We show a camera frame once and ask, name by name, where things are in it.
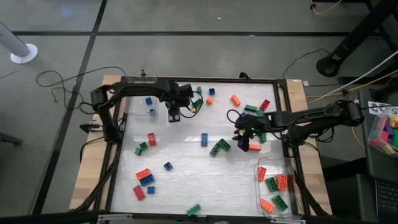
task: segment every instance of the blue lego brick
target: blue lego brick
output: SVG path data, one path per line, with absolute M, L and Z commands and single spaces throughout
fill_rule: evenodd
M 167 171 L 170 171 L 173 169 L 173 166 L 171 163 L 167 162 L 166 164 L 164 164 L 164 167 L 166 168 Z
M 148 187 L 147 193 L 148 194 L 154 194 L 155 193 L 155 187 L 154 186 Z
M 150 109 L 150 110 L 149 110 L 149 116 L 156 116 L 156 111 L 155 111 L 155 109 Z
M 202 133 L 201 134 L 201 146 L 207 147 L 207 133 Z
M 213 89 L 213 88 L 210 88 L 210 89 L 209 89 L 209 95 L 210 95 L 210 96 L 213 96 L 213 95 L 215 95 L 215 94 L 216 94 L 216 90 Z
M 145 102 L 147 103 L 147 105 L 151 105 L 152 99 L 150 97 L 147 97 L 147 98 L 145 98 Z
M 154 176 L 151 174 L 143 179 L 141 179 L 139 182 L 141 183 L 141 186 L 147 186 L 148 184 L 152 183 L 155 181 Z

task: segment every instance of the plastic bin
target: plastic bin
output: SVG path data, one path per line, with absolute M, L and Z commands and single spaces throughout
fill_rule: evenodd
M 375 117 L 368 143 L 391 157 L 398 157 L 398 108 L 388 108 Z
M 266 176 L 263 181 L 259 181 L 258 170 L 259 167 L 266 168 Z M 274 178 L 280 174 L 287 177 L 287 190 L 277 190 L 271 192 L 266 184 L 266 179 Z M 270 219 L 288 219 L 298 220 L 302 217 L 302 209 L 297 203 L 297 194 L 299 188 L 296 186 L 294 181 L 294 167 L 292 161 L 288 158 L 269 158 L 262 157 L 258 163 L 254 166 L 254 179 L 256 183 L 256 195 L 257 195 L 257 209 L 265 217 Z M 279 195 L 288 206 L 286 210 L 279 210 L 278 206 L 273 201 L 275 196 Z M 261 207 L 261 199 L 265 199 L 267 202 L 274 206 L 274 211 L 269 213 L 267 210 Z

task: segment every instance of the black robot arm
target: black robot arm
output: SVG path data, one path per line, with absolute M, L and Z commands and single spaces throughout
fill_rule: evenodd
M 341 124 L 358 126 L 363 121 L 364 116 L 358 104 L 338 100 L 330 105 L 305 111 L 276 111 L 264 113 L 262 117 L 251 114 L 239 116 L 235 121 L 237 130 L 234 132 L 238 135 L 233 139 L 238 141 L 238 147 L 245 152 L 249 148 L 249 139 L 262 133 L 282 132 L 282 140 L 301 145 L 310 134 L 321 135 L 327 129 Z
M 156 96 L 165 102 L 169 113 L 169 122 L 180 121 L 180 107 L 187 107 L 193 97 L 190 84 L 179 86 L 170 80 L 156 80 L 154 83 L 135 83 L 134 77 L 126 77 L 121 82 L 103 85 L 91 92 L 93 109 L 103 122 L 104 140 L 117 142 L 121 132 L 117 122 L 109 111 L 121 98 L 126 96 Z

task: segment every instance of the orange lego brick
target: orange lego brick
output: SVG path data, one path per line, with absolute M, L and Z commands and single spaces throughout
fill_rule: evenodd
M 207 104 L 212 104 L 213 103 L 213 99 L 211 99 L 210 97 L 208 97 L 207 99 L 206 99 L 206 103 Z
M 287 189 L 287 177 L 283 174 L 277 176 L 278 181 L 278 189 L 286 190 Z
M 261 199 L 260 201 L 261 201 L 261 207 L 263 209 L 267 210 L 267 212 L 269 213 L 274 212 L 275 207 L 271 203 L 267 202 L 265 199 Z
M 145 177 L 147 177 L 149 175 L 151 175 L 151 172 L 150 172 L 149 169 L 144 169 L 144 170 L 136 173 L 136 176 L 137 176 L 138 180 L 141 180 L 141 179 L 143 179 L 143 178 L 145 178 Z
M 241 106 L 241 101 L 236 97 L 236 95 L 231 96 L 232 102 L 235 104 L 235 106 Z
M 259 173 L 259 181 L 263 181 L 264 177 L 266 176 L 266 171 L 267 169 L 264 167 L 259 167 L 258 173 Z
M 261 145 L 250 144 L 249 145 L 249 150 L 250 151 L 261 151 Z

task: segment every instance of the black cable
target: black cable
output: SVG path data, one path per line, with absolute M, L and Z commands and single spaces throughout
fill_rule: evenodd
M 301 58 L 304 58 L 304 57 L 307 56 L 307 55 L 317 53 L 318 51 L 321 51 L 321 50 L 324 50 L 324 51 L 328 52 L 328 54 L 330 54 L 329 51 L 328 51 L 327 49 L 323 49 L 323 48 L 322 48 L 322 49 L 315 50 L 315 51 L 313 51 L 313 52 L 307 52 L 307 53 L 303 54 L 301 57 L 295 58 L 294 61 L 286 68 L 286 70 L 285 70 L 284 73 L 282 74 L 282 77 L 283 77 L 284 79 L 286 79 L 285 74 L 286 74 L 287 70 L 288 70 L 297 60 L 300 60 Z
M 87 103 L 87 102 L 85 102 L 85 99 L 84 99 L 84 97 L 83 97 L 82 94 L 80 94 L 80 93 L 78 93 L 78 92 L 75 92 L 75 91 L 67 90 L 67 89 L 65 88 L 65 81 L 71 80 L 71 79 L 76 78 L 76 77 L 80 77 L 80 76 L 82 76 L 82 75 L 86 75 L 86 74 L 91 73 L 91 72 L 95 72 L 95 71 L 98 71 L 98 70 L 106 69 L 106 68 L 118 68 L 118 69 L 120 69 L 120 70 L 123 72 L 124 76 L 127 76 L 127 75 L 126 75 L 126 72 L 125 72 L 121 67 L 117 67 L 117 66 L 107 66 L 107 67 L 96 68 L 96 69 L 94 69 L 94 70 L 90 70 L 90 71 L 88 71 L 88 72 L 84 72 L 84 73 L 81 73 L 81 74 L 78 74 L 78 75 L 75 75 L 75 76 L 73 76 L 73 77 L 66 78 L 66 79 L 64 79 L 64 78 L 61 76 L 61 74 L 60 74 L 59 72 L 55 71 L 55 70 L 47 70 L 47 71 L 44 71 L 44 72 L 39 73 L 39 74 L 36 76 L 36 83 L 37 83 L 39 86 L 41 86 L 41 87 L 51 87 L 51 86 L 55 86 L 55 85 L 61 83 L 61 84 L 62 84 L 61 87 L 54 87 L 54 88 L 51 89 L 51 94 L 52 94 L 52 96 L 54 97 L 54 101 L 55 101 L 55 102 L 58 102 L 58 100 L 57 100 L 57 98 L 55 97 L 55 94 L 54 94 L 53 91 L 54 91 L 54 90 L 58 90 L 58 89 L 62 89 L 62 90 L 63 90 L 63 105 L 64 105 L 64 107 L 65 107 L 66 109 L 75 110 L 75 109 L 79 108 L 79 110 L 80 110 L 82 113 L 84 113 L 84 114 L 94 114 L 94 112 L 87 112 L 87 111 L 84 111 L 84 110 L 81 108 L 82 105 L 90 105 L 90 106 L 92 106 L 92 105 L 89 104 L 89 103 Z M 53 72 L 53 73 L 57 74 L 58 77 L 60 77 L 61 81 L 55 82 L 55 83 L 51 83 L 51 84 L 48 84 L 48 85 L 41 84 L 41 83 L 39 82 L 39 78 L 40 78 L 42 75 L 44 75 L 44 74 L 46 74 L 46 73 L 50 73 L 50 72 Z M 67 92 L 69 92 L 69 93 L 76 93 L 76 94 L 81 98 L 81 103 L 79 103 L 79 105 L 76 106 L 76 107 L 69 108 L 69 107 L 67 106 Z
M 194 116 L 196 116 L 196 115 L 198 114 L 200 108 L 201 108 L 202 105 L 204 104 L 204 102 L 203 102 L 203 96 L 202 96 L 199 92 L 197 92 L 197 91 L 193 91 L 193 93 L 198 93 L 198 94 L 199 94 L 199 96 L 200 96 L 200 98 L 201 98 L 201 104 L 200 104 L 199 108 L 197 108 L 197 107 L 193 104 L 192 99 L 190 99 L 190 101 L 191 101 L 193 107 L 195 108 L 196 112 L 195 112 L 192 116 L 185 116 L 184 114 L 181 114 L 181 111 L 180 111 L 180 115 L 183 116 L 184 118 L 193 118 Z
M 99 138 L 96 138 L 96 139 L 93 139 L 93 140 L 90 140 L 90 141 L 84 143 L 84 144 L 81 146 L 81 148 L 80 148 L 80 162 L 81 162 L 81 160 L 83 159 L 83 150 L 84 150 L 84 148 L 85 148 L 88 144 L 91 144 L 91 143 L 93 143 L 93 142 L 95 142 L 95 141 L 97 141 L 97 140 L 103 139 L 103 138 L 104 138 L 104 136 L 99 137 Z

